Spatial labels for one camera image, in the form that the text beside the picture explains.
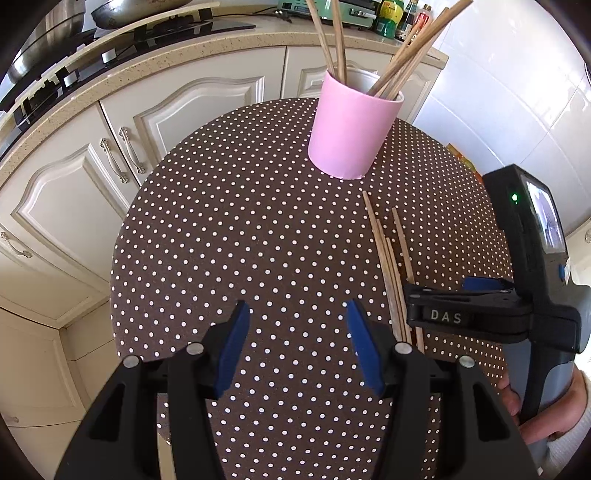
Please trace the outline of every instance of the blue gripper pad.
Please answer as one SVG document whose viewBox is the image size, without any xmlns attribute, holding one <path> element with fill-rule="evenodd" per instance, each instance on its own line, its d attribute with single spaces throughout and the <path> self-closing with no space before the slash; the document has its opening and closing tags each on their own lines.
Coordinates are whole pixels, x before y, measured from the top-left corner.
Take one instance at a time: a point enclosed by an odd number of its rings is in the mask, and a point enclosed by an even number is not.
<svg viewBox="0 0 591 480">
<path fill-rule="evenodd" d="M 496 278 L 489 277 L 466 277 L 462 288 L 466 291 L 503 290 L 506 286 Z"/>
<path fill-rule="evenodd" d="M 234 377 L 234 372 L 236 371 L 236 366 L 242 353 L 242 347 L 248 334 L 251 314 L 250 307 L 245 301 L 239 301 L 236 304 L 229 322 L 233 322 L 234 325 L 228 333 L 228 337 L 219 356 L 217 380 L 213 386 L 213 390 L 218 398 L 232 384 L 232 378 Z"/>
<path fill-rule="evenodd" d="M 365 383 L 376 395 L 381 395 L 384 392 L 385 384 L 382 378 L 379 353 L 369 333 L 365 312 L 359 310 L 358 304 L 354 300 L 347 302 L 347 327 L 358 355 L 358 363 L 363 372 Z"/>
</svg>

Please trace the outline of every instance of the stainless steel pot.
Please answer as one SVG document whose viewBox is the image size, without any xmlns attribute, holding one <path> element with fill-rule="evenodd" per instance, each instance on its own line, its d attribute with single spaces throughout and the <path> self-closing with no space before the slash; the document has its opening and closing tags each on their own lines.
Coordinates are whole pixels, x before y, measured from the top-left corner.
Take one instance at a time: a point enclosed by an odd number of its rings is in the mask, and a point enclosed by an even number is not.
<svg viewBox="0 0 591 480">
<path fill-rule="evenodd" d="M 111 0 L 91 15 L 96 26 L 105 30 L 121 28 L 142 18 L 182 7 L 191 0 Z"/>
<path fill-rule="evenodd" d="M 8 78 L 18 82 L 52 49 L 82 31 L 86 0 L 61 0 L 37 25 L 8 69 Z"/>
</svg>

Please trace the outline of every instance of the silver screw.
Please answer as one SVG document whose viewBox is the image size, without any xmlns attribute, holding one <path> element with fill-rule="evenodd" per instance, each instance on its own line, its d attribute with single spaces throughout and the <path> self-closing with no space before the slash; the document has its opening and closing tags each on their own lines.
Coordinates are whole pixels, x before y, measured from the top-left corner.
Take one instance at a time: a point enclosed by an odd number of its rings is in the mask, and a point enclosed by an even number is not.
<svg viewBox="0 0 591 480">
<path fill-rule="evenodd" d="M 127 367 L 127 368 L 133 368 L 133 367 L 137 367 L 139 365 L 139 358 L 136 357 L 135 355 L 130 355 L 130 356 L 126 356 L 123 359 L 123 364 Z"/>
<path fill-rule="evenodd" d="M 394 346 L 394 350 L 400 353 L 400 355 L 408 355 L 409 353 L 413 352 L 413 347 L 405 342 L 398 342 Z"/>
<path fill-rule="evenodd" d="M 474 365 L 476 365 L 476 362 L 471 356 L 463 355 L 460 357 L 460 365 L 464 368 L 472 368 Z"/>
<path fill-rule="evenodd" d="M 203 345 L 198 342 L 187 345 L 187 353 L 189 355 L 200 355 L 201 353 L 203 353 L 204 350 L 205 348 L 203 347 Z"/>
</svg>

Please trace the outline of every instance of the human hand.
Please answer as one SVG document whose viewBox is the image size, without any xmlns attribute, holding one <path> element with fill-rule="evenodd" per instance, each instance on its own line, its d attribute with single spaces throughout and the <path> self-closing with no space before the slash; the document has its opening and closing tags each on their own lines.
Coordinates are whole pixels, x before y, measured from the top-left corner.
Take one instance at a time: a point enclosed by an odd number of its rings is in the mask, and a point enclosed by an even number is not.
<svg viewBox="0 0 591 480">
<path fill-rule="evenodd" d="M 511 390 L 506 370 L 497 388 L 500 389 L 501 400 L 515 424 L 519 426 L 521 436 L 527 445 L 549 436 L 561 437 L 579 422 L 587 408 L 587 388 L 583 374 L 577 367 L 573 370 L 570 387 L 562 398 L 522 425 L 519 425 L 517 416 L 521 408 L 519 395 Z"/>
</svg>

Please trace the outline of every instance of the brown tablecloth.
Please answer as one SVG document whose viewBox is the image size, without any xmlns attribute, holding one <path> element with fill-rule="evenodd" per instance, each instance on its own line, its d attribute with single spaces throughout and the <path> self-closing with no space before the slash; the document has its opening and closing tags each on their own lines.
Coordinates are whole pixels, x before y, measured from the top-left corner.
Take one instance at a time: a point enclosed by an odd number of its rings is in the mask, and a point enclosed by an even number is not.
<svg viewBox="0 0 591 480">
<path fill-rule="evenodd" d="M 209 404 L 228 478 L 370 478 L 389 402 L 363 386 L 343 304 L 357 297 L 371 319 L 389 314 L 362 190 L 393 238 L 398 209 L 420 284 L 456 289 L 466 275 L 511 274 L 483 186 L 442 145 L 396 121 L 362 180 L 334 179 L 306 157 L 316 103 L 259 103 L 187 137 L 142 185 L 115 247 L 120 355 L 172 355 L 225 321 L 238 299 L 254 310 L 234 385 Z M 493 383 L 502 372 L 496 345 L 429 332 L 425 340 L 435 358 L 473 356 Z M 158 413 L 165 438 L 167 406 Z"/>
</svg>

